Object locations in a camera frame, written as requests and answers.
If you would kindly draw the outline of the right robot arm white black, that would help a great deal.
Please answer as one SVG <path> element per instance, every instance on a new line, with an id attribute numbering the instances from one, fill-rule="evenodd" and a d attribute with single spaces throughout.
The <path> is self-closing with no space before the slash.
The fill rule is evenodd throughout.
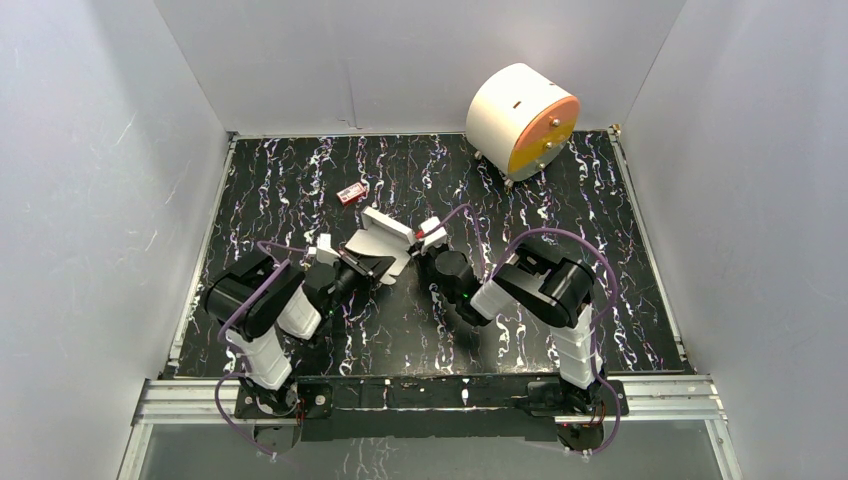
<path id="1" fill-rule="evenodd" d="M 550 329 L 559 359 L 559 379 L 530 382 L 516 406 L 533 415 L 593 415 L 603 399 L 596 375 L 602 361 L 591 354 L 595 274 L 537 238 L 521 241 L 494 275 L 483 281 L 467 256 L 446 242 L 417 248 L 424 276 L 437 286 L 462 320 L 486 326 L 511 306 Z"/>

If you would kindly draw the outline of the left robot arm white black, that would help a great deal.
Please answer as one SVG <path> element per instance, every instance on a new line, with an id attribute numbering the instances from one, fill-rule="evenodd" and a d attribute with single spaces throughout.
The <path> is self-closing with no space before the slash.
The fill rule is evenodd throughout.
<path id="1" fill-rule="evenodd" d="M 280 335 L 311 340 L 344 302 L 383 283 L 396 262 L 323 247 L 306 257 L 301 267 L 277 262 L 262 248 L 245 254 L 211 281 L 200 303 L 218 321 L 219 340 L 241 360 L 239 384 L 264 414 L 287 416 L 299 400 Z"/>

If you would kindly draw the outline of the white cardboard box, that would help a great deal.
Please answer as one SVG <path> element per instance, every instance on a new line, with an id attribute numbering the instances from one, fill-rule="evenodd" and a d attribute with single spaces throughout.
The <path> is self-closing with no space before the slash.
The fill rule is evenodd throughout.
<path id="1" fill-rule="evenodd" d="M 411 259 L 409 251 L 417 241 L 415 231 L 372 207 L 365 207 L 360 212 L 360 218 L 362 227 L 346 242 L 344 248 L 364 256 L 392 257 L 393 263 L 380 281 L 385 285 L 395 284 Z"/>

